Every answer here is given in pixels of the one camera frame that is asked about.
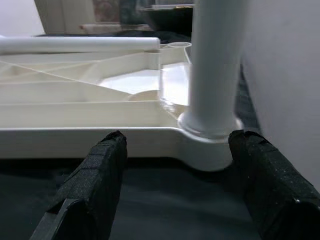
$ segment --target white wall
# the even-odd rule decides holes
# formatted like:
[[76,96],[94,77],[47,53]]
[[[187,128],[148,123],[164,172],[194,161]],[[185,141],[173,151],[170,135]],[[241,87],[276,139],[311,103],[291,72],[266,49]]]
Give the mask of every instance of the white wall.
[[43,33],[34,0],[0,0],[0,35],[14,37]]
[[263,134],[320,191],[320,0],[252,0],[244,71]]

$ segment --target white pole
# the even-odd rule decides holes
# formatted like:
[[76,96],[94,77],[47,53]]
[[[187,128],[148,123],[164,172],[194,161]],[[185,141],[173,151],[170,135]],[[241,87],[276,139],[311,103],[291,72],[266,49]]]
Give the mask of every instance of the white pole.
[[157,50],[156,37],[3,37],[1,54]]
[[195,0],[189,108],[180,126],[201,137],[228,136],[250,0]]

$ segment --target black foam padding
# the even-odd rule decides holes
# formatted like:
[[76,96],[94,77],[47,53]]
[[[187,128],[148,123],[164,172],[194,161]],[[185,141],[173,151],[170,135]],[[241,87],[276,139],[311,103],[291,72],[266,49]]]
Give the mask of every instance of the black foam padding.
[[264,137],[229,136],[243,197],[263,240],[320,239],[320,194]]
[[[54,237],[51,239],[108,239],[119,202],[122,175],[127,159],[126,137],[119,131],[110,133],[93,146],[83,162],[58,189],[49,210],[40,222],[42,226],[37,229],[47,228],[48,220],[52,216],[57,216],[56,218],[61,218],[58,220],[59,223],[57,220],[52,220],[53,224],[49,222],[55,225],[48,230],[50,232],[54,229],[52,234]],[[93,224],[84,224],[84,220]],[[90,229],[86,231],[79,229],[84,226]],[[86,237],[81,234],[79,238],[76,232],[68,232],[76,229],[83,233],[92,232],[94,236]]]

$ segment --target white plastic base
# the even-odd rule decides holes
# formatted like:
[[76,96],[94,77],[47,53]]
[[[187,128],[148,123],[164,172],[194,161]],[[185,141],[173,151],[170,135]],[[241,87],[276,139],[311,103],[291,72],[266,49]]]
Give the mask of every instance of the white plastic base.
[[185,54],[174,47],[0,56],[0,158],[84,158],[120,130],[129,157],[177,158],[202,171],[226,168],[232,161],[228,136],[188,133],[178,126],[187,102],[169,112],[158,100],[160,66],[170,67],[167,79],[177,79]]

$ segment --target white horizontal rod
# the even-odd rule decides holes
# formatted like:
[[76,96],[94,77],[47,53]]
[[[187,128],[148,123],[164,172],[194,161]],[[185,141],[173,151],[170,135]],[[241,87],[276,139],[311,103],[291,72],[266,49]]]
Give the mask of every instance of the white horizontal rod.
[[0,54],[86,53],[122,50],[157,50],[156,37],[3,37]]
[[237,126],[234,105],[250,0],[196,0],[192,75],[185,130],[206,138],[228,136]]

